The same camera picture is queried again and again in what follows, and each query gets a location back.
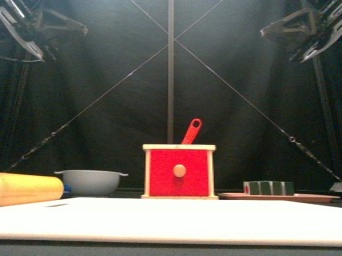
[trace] white tabletop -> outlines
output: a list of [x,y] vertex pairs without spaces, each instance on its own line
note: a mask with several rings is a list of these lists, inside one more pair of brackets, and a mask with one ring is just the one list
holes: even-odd
[[342,247],[341,217],[286,201],[72,198],[0,207],[0,239]]

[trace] red spatula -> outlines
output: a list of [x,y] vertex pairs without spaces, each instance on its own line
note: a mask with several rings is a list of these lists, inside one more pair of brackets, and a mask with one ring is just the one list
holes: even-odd
[[191,121],[190,126],[187,128],[187,133],[186,133],[184,139],[182,141],[182,144],[191,144],[192,143],[192,141],[195,140],[195,137],[198,135],[200,126],[202,126],[202,121],[200,121],[200,119],[195,118]]

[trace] gray bowl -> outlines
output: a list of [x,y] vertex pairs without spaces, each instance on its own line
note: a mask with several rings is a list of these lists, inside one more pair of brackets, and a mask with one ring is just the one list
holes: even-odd
[[128,174],[99,170],[65,170],[55,172],[63,174],[63,183],[71,187],[72,196],[108,197],[115,192],[120,176]]

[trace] yellow rolling pin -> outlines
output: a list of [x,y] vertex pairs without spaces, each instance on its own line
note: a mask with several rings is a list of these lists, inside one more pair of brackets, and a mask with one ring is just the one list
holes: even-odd
[[63,191],[56,177],[0,173],[0,206],[57,200]]

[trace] red box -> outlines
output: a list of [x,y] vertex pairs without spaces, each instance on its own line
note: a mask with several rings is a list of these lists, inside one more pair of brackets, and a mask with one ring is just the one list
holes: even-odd
[[214,195],[214,145],[147,144],[143,198],[203,198]]

